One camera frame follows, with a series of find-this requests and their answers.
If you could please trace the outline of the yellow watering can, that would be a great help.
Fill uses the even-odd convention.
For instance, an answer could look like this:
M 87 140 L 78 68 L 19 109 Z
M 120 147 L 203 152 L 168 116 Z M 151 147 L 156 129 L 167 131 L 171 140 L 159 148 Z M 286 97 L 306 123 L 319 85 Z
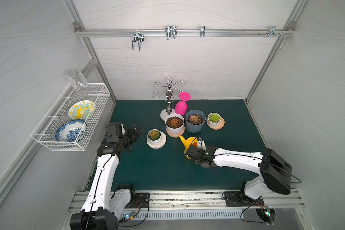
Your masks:
M 184 150 L 184 155 L 188 158 L 188 159 L 191 159 L 188 157 L 188 154 L 186 153 L 188 148 L 191 146 L 191 145 L 194 145 L 195 147 L 197 147 L 197 144 L 198 144 L 198 140 L 197 138 L 194 138 L 194 137 L 190 137 L 188 139 L 185 139 L 183 136 L 179 136 L 181 142 L 183 143 L 184 147 L 185 147 L 185 150 Z

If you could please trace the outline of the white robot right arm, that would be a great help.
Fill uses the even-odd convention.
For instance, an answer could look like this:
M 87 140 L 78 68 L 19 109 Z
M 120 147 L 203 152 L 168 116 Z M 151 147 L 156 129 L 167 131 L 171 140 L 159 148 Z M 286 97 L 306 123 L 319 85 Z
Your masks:
M 185 156 L 203 168 L 231 167 L 247 170 L 257 177 L 242 184 L 234 199 L 243 206 L 258 202 L 264 194 L 271 192 L 291 193 L 291 165 L 273 149 L 263 152 L 238 152 L 208 146 L 205 149 L 190 145 Z

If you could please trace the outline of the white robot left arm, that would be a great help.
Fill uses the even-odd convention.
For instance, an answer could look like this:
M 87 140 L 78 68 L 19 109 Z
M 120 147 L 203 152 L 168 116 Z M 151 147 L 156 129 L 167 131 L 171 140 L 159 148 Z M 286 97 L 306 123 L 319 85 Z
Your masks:
M 133 211 L 122 217 L 126 207 L 139 205 L 133 185 L 119 186 L 114 194 L 111 187 L 122 153 L 130 150 L 131 145 L 142 135 L 136 125 L 125 130 L 120 122 L 106 127 L 106 134 L 97 150 L 97 171 L 90 192 L 79 213 L 72 214 L 72 230 L 117 230 L 138 215 Z

